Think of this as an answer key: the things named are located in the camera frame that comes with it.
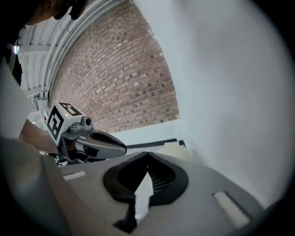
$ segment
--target red brick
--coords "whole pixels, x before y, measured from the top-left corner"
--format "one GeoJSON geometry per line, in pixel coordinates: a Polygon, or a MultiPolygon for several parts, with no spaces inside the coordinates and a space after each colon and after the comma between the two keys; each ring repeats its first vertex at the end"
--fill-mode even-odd
{"type": "Polygon", "coordinates": [[[65,56],[52,102],[70,102],[107,132],[177,119],[169,68],[148,29],[139,10],[127,1],[104,13],[65,56]]]}

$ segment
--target gray plastic surface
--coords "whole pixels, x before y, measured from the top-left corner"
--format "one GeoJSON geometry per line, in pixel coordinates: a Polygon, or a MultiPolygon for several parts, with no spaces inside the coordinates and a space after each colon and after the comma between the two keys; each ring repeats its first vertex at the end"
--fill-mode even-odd
{"type": "Polygon", "coordinates": [[[106,217],[99,216],[83,202],[64,180],[52,158],[44,157],[50,185],[74,236],[126,236],[128,234],[111,226],[106,217]]]}
{"type": "Polygon", "coordinates": [[[80,137],[83,134],[86,134],[88,130],[84,130],[79,133],[70,133],[69,131],[63,132],[62,137],[68,139],[68,140],[75,140],[76,138],[80,137]]]}
{"type": "Polygon", "coordinates": [[[0,157],[7,185],[24,212],[54,235],[71,235],[39,152],[18,140],[0,139],[0,157]]]}
{"type": "MultiPolygon", "coordinates": [[[[106,220],[108,225],[112,225],[124,217],[128,205],[111,198],[103,186],[103,175],[111,166],[137,154],[139,153],[98,163],[65,166],[60,170],[63,175],[78,171],[87,173],[81,178],[68,181],[68,184],[89,209],[106,220]]],[[[252,219],[263,212],[250,194],[218,172],[170,156],[157,155],[182,167],[189,176],[189,185],[172,204],[150,207],[147,216],[132,232],[133,235],[220,236],[233,233],[235,229],[212,196],[219,191],[226,191],[252,219]]],[[[111,229],[107,235],[115,235],[116,230],[111,229]]]]}

